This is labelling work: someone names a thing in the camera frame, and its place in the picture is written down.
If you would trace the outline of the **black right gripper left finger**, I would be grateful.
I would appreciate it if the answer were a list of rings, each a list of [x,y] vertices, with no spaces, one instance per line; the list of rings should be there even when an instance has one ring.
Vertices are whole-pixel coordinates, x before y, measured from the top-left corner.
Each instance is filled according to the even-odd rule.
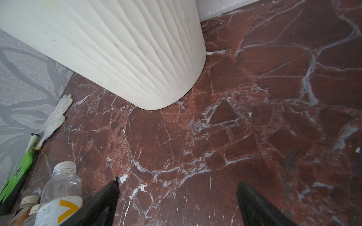
[[[119,178],[115,177],[61,225],[112,226],[119,197]]]

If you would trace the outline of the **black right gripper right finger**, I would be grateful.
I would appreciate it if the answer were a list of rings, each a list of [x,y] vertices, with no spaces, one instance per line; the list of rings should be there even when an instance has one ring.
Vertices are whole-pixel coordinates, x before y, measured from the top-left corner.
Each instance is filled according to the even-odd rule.
[[[296,225],[245,181],[238,184],[236,196],[245,226]]]

